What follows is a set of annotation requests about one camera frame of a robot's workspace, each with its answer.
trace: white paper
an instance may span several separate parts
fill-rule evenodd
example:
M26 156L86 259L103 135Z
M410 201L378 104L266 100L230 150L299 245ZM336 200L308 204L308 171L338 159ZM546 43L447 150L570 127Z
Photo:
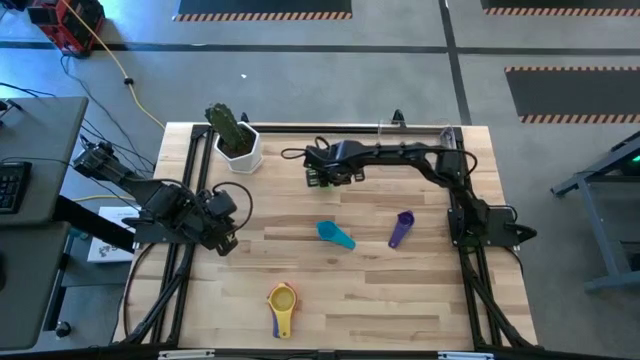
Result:
M122 222L122 219L138 217L138 209L133 209L131 206L123 207L111 207L101 206L98 215L102 216L106 220L111 221L116 225L120 225L122 228L135 233L135 229L129 228ZM120 250L115 246L111 246L102 240L94 237L91 241L91 248L89 249L89 255L87 256L88 262L93 263L105 263L105 262L127 262L133 260L133 254Z

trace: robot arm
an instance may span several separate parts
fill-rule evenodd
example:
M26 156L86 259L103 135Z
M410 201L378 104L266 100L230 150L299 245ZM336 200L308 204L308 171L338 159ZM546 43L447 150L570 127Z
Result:
M147 180L122 165L110 143L85 141L83 147L73 168L86 177L110 181L135 198L142 208L140 218L124 222L148 234L145 239L153 239L149 242L199 243L220 256L238 244L231 218L237 207L228 193L204 190L195 195L179 182Z
M493 240L494 245L513 246L536 235L535 230L516 225L509 209L491 207L476 197L469 186L464 157L476 158L466 151L419 142L363 145L358 141L344 140L330 145L323 138L316 138L316 145L307 146L303 154L287 157L286 153L293 150L296 149L285 149L282 156L287 159L304 156L309 186L347 185L351 184L352 178L356 182L364 181L363 169L368 165L400 165L417 169L428 181L449 189L455 198L458 208L450 211L449 220L451 233L460 236L454 245L490 245ZM427 159L428 155L435 157L435 167Z

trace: table leg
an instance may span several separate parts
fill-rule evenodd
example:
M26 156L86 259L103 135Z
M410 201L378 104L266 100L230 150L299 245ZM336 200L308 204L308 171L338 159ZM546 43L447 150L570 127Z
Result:
M105 220L64 196L58 196L53 214L54 221L66 221L74 228L95 236L109 245L133 253L133 234Z

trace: potted plant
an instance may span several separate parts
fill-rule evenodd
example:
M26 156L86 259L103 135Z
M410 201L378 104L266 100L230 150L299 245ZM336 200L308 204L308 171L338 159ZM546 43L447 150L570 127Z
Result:
M224 104L215 104L205 111L213 129L218 133L214 147L227 161L229 170L252 174L262 165L260 134L244 121L237 122Z

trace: gray floor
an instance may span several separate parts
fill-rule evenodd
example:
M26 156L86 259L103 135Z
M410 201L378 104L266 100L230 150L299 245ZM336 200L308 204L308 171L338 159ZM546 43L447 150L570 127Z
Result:
M354 20L343 22L173 23L174 1L104 1L108 42L239 45L445 46L436 0L354 0ZM640 48L640 18L488 17L479 0L449 0L457 45L512 48ZM8 13L0 41L46 41ZM446 54L290 52L118 52L135 78L140 100L162 121L200 121L210 102L226 102L253 121L375 123L401 108L412 124L460 124ZM0 79L63 95L82 95L66 78L53 50L0 50ZM103 52L72 60L72 72L152 160L161 131L132 103L120 74ZM501 179L521 222L539 236L522 247L525 283L539 341L549 349L639 357L640 292L587 295L582 284L605 274L581 200L554 199L549 187L593 162L638 125L523 125L518 122L503 69L523 65L639 65L640 57L460 57L474 125L491 129ZM21 96L0 88L2 96ZM113 141L125 141L105 114L90 105L87 119ZM69 197L102 193L69 173ZM86 204L117 205L115 201ZM42 338L36 349L106 344L120 287L71 293L65 309L87 300L104 306L64 313L82 331Z

